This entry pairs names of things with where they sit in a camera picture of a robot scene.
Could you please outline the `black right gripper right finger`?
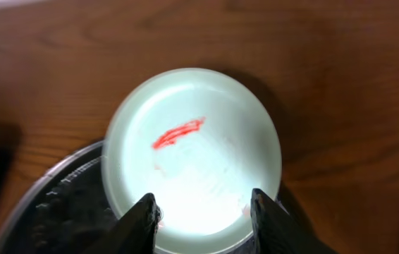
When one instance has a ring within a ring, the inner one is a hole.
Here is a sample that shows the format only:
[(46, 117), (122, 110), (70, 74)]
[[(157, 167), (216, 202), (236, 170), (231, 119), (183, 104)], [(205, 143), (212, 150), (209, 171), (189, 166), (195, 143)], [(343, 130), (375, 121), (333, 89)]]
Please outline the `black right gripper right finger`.
[(258, 188), (252, 190), (250, 216), (255, 253), (336, 254)]

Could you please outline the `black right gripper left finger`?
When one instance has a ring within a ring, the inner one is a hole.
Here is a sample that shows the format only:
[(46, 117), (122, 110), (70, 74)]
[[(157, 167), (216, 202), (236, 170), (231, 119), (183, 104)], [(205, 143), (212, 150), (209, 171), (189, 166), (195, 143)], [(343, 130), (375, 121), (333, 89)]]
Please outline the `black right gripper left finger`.
[(160, 220), (156, 199), (147, 193), (82, 254), (153, 254)]

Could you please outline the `light green plate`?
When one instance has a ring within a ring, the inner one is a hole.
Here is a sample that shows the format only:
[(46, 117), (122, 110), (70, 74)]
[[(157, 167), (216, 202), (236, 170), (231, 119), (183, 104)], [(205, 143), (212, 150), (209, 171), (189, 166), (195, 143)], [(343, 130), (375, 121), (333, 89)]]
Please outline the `light green plate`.
[(253, 235), (252, 191), (275, 198), (281, 182), (281, 146), (265, 107), (237, 80), (204, 68), (137, 86), (114, 114), (102, 154), (117, 217), (154, 195), (157, 253), (235, 250)]

